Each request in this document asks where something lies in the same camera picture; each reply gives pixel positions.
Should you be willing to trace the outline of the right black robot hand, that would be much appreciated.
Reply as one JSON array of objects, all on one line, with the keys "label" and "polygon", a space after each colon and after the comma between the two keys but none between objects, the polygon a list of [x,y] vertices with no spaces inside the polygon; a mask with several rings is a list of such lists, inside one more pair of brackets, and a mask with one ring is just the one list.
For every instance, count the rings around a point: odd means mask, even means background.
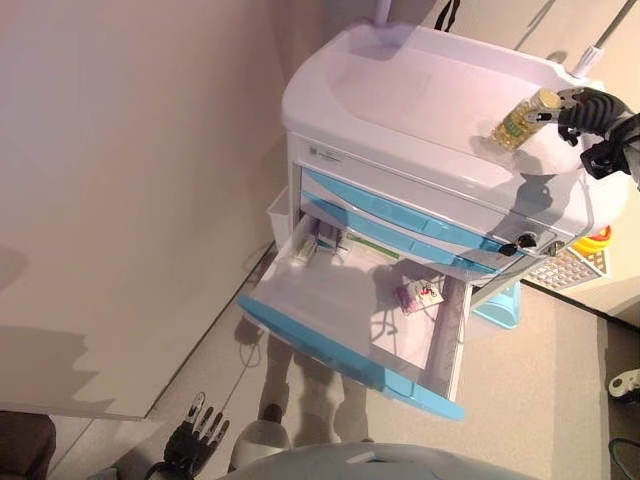
[{"label": "right black robot hand", "polygon": [[577,145],[583,133],[606,138],[632,116],[623,101],[601,90],[579,87],[561,90],[556,95],[557,107],[536,107],[524,118],[534,124],[556,124],[559,136],[571,146]]}]

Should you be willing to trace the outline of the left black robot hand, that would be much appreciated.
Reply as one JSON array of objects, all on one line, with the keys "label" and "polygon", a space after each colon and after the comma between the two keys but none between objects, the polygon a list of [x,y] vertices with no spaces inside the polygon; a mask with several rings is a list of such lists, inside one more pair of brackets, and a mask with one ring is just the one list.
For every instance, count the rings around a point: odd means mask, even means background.
[{"label": "left black robot hand", "polygon": [[198,392],[164,449],[164,460],[196,477],[222,443],[230,426],[223,412],[205,406],[206,394]]}]

